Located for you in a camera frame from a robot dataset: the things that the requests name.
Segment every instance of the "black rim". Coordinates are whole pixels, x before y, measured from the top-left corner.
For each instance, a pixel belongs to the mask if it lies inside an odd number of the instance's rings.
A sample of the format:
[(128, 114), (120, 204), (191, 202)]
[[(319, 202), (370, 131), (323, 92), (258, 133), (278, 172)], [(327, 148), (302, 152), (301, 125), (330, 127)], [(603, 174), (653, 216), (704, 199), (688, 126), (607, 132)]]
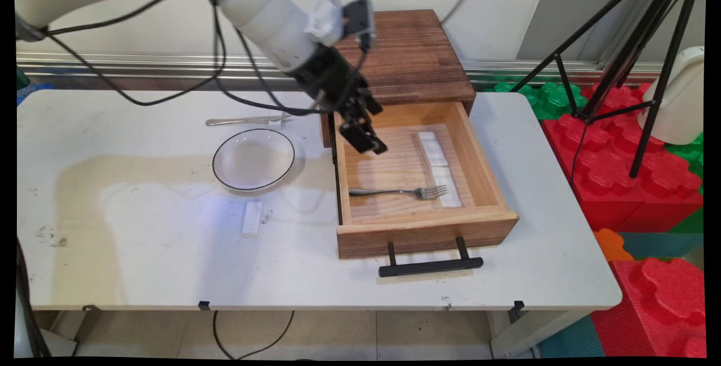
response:
[[(218, 156), (218, 152), (221, 150), (221, 148), (223, 148), (223, 145), (226, 145), (226, 142), (228, 142), (229, 140), (232, 140), (232, 138), (235, 138), (235, 137), (237, 137), (238, 135), (241, 135), (241, 133), (251, 132), (251, 131), (270, 131), (270, 132), (280, 133), (280, 135), (283, 135), (283, 138), (285, 138), (285, 139), (288, 141), (288, 143), (291, 144), (291, 150), (293, 151), (293, 158), (291, 159), (291, 165), (288, 166), (288, 169), (286, 169), (286, 171), (283, 172), (283, 174), (282, 174), (280, 177), (278, 177), (277, 179), (275, 179), (274, 181), (271, 181), (270, 183), (265, 184), (265, 185), (260, 186), (260, 187), (254, 187), (253, 189), (239, 189), (239, 188), (237, 188), (237, 187), (233, 187), (233, 186), (227, 184), (226, 182), (222, 181), (221, 178), (218, 176), (218, 173), (216, 173), (216, 156)], [(296, 147), (293, 146), (293, 143), (291, 142), (291, 140), (289, 140), (288, 137), (286, 137), (286, 135), (284, 135), (283, 133), (278, 132), (278, 131), (276, 131), (276, 130), (269, 130), (269, 129), (267, 129), (267, 128), (255, 128), (255, 129), (252, 129), (252, 130), (246, 130), (246, 131), (242, 131), (242, 132), (236, 133), (236, 135), (233, 135), (232, 137), (227, 138), (227, 140), (225, 140), (225, 141), (221, 144), (221, 146), (218, 147), (218, 149), (216, 150), (215, 155), (213, 155), (213, 163), (212, 163), (211, 166), (213, 167), (213, 175), (215, 175), (215, 176), (216, 176), (216, 179), (218, 179), (218, 181), (221, 182), (222, 184), (224, 184), (225, 186), (227, 186), (227, 187), (229, 187), (229, 188), (231, 188), (231, 189), (234, 189), (234, 190), (252, 191), (252, 190), (258, 190), (258, 189), (262, 189), (262, 188), (264, 188), (264, 187), (268, 187), (268, 186), (270, 186), (271, 184), (275, 183), (276, 181), (279, 181), (280, 179), (282, 179), (283, 176), (285, 176), (286, 174), (288, 174), (288, 171), (291, 170), (291, 168), (293, 167), (293, 164), (295, 163), (295, 161), (296, 161)]]

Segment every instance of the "black drawer handle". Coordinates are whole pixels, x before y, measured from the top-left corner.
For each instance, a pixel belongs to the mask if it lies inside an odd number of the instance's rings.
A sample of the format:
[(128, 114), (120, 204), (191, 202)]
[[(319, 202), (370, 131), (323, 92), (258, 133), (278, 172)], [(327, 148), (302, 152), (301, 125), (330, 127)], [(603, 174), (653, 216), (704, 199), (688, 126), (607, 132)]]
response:
[(388, 243), (388, 256), (391, 257), (390, 266), (381, 266), (378, 268), (378, 276), (405, 276), (406, 274), (433, 273), (435, 271), (450, 271), (462, 269), (478, 269), (483, 266), (483, 258), (469, 258), (466, 249), (466, 241), (462, 236), (456, 237), (458, 251), (461, 253), (460, 259), (452, 259), (450, 261), (423, 262), (419, 264), (396, 264), (396, 252), (393, 243)]

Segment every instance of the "wooden drawer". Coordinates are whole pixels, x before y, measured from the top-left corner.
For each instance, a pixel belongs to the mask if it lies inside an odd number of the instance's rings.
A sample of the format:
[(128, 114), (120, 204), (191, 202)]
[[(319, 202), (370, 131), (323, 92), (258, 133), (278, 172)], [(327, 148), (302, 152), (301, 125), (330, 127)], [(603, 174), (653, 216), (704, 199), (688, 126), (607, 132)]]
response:
[[(374, 115), (373, 129), (388, 145), (381, 155), (359, 154), (335, 131), (341, 225), (340, 258), (501, 243), (518, 222), (508, 209), (461, 102), (385, 106)], [(335, 116), (335, 125), (341, 119)], [(432, 186), (433, 177), (417, 133), (432, 131), (448, 160), (463, 207), (443, 208), (439, 200), (417, 200), (405, 194), (350, 197), (348, 187), (415, 189)]]

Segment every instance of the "floor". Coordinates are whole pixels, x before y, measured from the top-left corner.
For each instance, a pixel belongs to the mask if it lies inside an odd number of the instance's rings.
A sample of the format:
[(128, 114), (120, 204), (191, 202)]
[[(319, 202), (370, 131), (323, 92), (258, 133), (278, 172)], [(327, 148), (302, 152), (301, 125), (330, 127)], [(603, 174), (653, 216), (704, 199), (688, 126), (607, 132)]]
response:
[[(213, 339), (213, 313), (88, 313), (75, 355), (225, 359)], [(289, 311), (221, 311), (218, 336), (232, 355), (245, 355), (276, 340), (290, 316)], [(297, 311), (275, 346), (248, 359), (492, 359), (489, 340), (484, 312)]]

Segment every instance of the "silver knife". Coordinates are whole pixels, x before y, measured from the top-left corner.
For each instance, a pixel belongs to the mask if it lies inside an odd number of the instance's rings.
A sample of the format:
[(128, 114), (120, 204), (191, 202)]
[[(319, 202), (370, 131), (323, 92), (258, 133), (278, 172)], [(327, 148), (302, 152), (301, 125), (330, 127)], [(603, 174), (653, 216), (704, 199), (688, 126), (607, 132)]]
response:
[(213, 127), (214, 125), (223, 124), (272, 122), (273, 120), (282, 120), (285, 117), (286, 115), (266, 115), (265, 117), (248, 117), (245, 119), (209, 119), (206, 121), (206, 125), (208, 127)]

